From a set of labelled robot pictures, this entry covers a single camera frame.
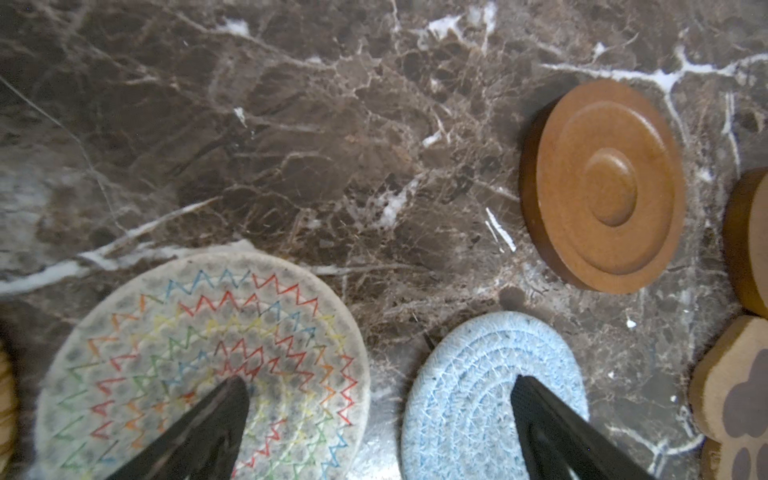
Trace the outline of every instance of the raised center circle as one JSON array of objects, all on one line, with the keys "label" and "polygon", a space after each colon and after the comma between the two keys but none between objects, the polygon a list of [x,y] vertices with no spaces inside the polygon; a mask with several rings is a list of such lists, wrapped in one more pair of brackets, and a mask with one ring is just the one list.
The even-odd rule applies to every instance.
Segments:
[{"label": "raised center circle", "polygon": [[609,227],[627,222],[637,204],[632,164],[615,148],[601,148],[584,167],[584,187],[592,214]]}]

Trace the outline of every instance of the black pointed object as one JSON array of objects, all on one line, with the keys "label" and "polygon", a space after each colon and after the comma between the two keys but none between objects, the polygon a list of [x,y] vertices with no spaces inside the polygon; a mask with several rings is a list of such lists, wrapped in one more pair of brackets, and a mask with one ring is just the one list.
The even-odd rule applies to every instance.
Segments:
[{"label": "black pointed object", "polygon": [[108,480],[231,478],[248,405],[245,382],[231,376]]},{"label": "black pointed object", "polygon": [[531,480],[654,480],[532,376],[511,395],[515,426]]}]

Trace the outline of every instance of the brown disc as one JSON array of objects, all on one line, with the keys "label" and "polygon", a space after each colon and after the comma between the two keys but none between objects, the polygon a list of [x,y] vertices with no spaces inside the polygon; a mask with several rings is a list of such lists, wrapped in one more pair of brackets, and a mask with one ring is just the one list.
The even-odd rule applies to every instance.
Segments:
[{"label": "brown disc", "polygon": [[723,246],[739,301],[768,318],[768,167],[746,172],[733,189]]},{"label": "brown disc", "polygon": [[642,95],[600,80],[539,115],[525,141],[521,204],[541,256],[581,288],[629,293],[674,255],[685,216],[680,152]]}]

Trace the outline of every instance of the light blue woven coaster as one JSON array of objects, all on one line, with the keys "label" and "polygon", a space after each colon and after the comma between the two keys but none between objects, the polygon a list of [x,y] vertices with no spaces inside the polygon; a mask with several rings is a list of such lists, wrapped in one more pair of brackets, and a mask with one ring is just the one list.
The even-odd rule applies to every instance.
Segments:
[{"label": "light blue woven coaster", "polygon": [[402,428],[406,479],[527,480],[510,403],[518,375],[535,376],[588,420],[565,341],[532,316],[489,313],[451,332],[419,371]]}]

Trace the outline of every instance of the marble surface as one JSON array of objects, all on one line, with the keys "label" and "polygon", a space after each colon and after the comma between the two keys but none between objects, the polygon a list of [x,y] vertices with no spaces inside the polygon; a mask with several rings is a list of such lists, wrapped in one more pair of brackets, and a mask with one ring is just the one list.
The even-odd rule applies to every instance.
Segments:
[{"label": "marble surface", "polygon": [[[350,480],[400,478],[419,366],[501,309],[564,337],[593,424],[636,462],[697,478],[685,392],[740,311],[720,228],[740,173],[768,164],[766,18],[764,0],[3,2],[13,473],[34,458],[38,382],[88,311],[170,258],[255,248],[321,276],[360,325],[372,408]],[[518,201],[532,116],[593,78],[645,94],[684,150],[680,246],[631,295],[563,284]]]}]

